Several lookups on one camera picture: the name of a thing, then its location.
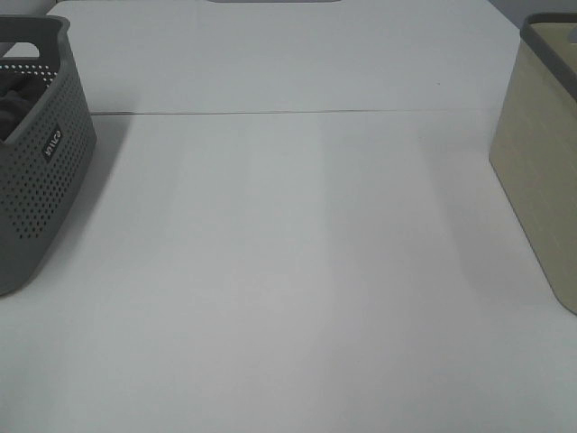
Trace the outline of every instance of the basket handle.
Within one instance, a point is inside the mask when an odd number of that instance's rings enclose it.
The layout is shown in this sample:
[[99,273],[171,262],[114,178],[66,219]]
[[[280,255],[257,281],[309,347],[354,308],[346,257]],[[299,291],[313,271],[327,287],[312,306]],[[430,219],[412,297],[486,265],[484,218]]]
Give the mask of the basket handle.
[[56,16],[0,15],[0,41],[31,43],[41,64],[60,63],[59,44],[68,28],[69,21]]

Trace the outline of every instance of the gray plastic basket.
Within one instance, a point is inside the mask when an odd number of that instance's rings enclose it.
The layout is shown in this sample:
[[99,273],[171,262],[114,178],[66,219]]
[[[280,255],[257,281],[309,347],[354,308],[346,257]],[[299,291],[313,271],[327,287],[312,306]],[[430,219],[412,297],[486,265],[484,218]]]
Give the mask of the gray plastic basket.
[[0,294],[23,286],[58,233],[87,171],[96,134],[70,49],[68,20],[0,15],[0,41],[29,42],[38,58],[2,58],[47,89],[0,142]]

